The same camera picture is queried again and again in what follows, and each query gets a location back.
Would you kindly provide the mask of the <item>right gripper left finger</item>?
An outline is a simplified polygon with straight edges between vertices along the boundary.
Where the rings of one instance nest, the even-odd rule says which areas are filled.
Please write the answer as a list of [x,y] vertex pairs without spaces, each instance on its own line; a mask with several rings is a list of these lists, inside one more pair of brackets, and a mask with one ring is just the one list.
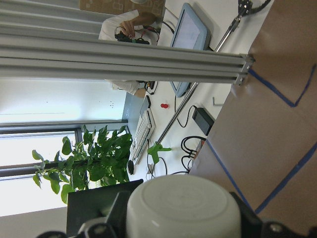
[[95,218],[85,222],[76,237],[126,238],[127,203],[130,195],[130,191],[119,192],[109,214],[105,218]]

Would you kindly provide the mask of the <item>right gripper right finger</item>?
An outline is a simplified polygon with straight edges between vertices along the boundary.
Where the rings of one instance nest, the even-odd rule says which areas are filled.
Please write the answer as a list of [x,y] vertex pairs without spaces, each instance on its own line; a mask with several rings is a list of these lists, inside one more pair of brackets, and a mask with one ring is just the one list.
[[230,192],[238,204],[241,215],[241,237],[242,238],[260,238],[263,222],[253,212],[249,206],[247,206],[243,200],[235,193]]

